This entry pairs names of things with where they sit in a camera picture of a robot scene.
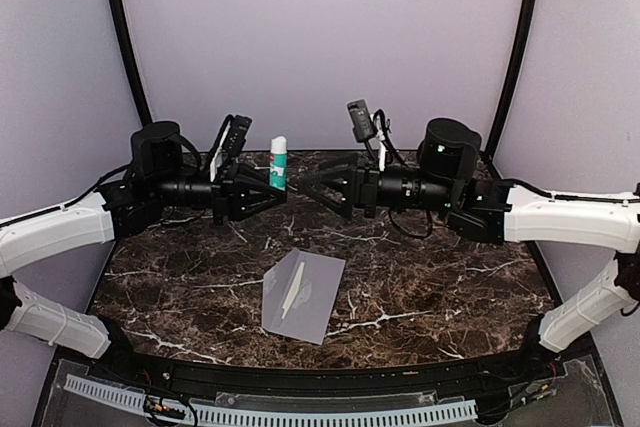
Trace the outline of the small white-capped glue bottle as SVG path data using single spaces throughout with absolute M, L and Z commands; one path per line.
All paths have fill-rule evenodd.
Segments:
M 287 160 L 286 137 L 273 138 L 270 144 L 269 183 L 271 187 L 282 191 L 286 190 L 287 184 Z

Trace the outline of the grey paper envelope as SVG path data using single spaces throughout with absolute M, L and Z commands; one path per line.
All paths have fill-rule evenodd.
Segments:
M 284 320 L 283 300 L 301 261 L 304 276 L 298 296 Z M 292 249 L 269 269 L 262 281 L 261 327 L 267 332 L 309 342 L 323 343 L 333 312 L 346 261 Z

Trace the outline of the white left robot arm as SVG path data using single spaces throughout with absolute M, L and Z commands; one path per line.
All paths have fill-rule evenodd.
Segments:
M 78 197 L 1 222 L 1 327 L 90 359 L 120 383 L 141 374 L 140 359 L 118 324 L 83 314 L 29 289 L 20 269 L 66 252 L 134 237 L 170 207 L 211 211 L 213 222 L 241 221 L 284 203 L 287 183 L 239 161 L 251 120 L 229 115 L 206 154 L 174 121 L 132 134 L 131 159 Z

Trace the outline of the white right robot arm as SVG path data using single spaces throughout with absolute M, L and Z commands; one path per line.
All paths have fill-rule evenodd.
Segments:
M 437 214 L 459 237 L 478 243 L 533 241 L 613 250 L 600 274 L 528 326 L 510 360 L 521 381 L 534 379 L 560 353 L 611 315 L 639 300 L 639 194 L 545 191 L 517 179 L 474 176 L 481 137 L 459 121 L 428 122 L 415 168 L 379 169 L 356 156 L 323 164 L 299 182 L 302 193 L 349 219 L 354 209 Z

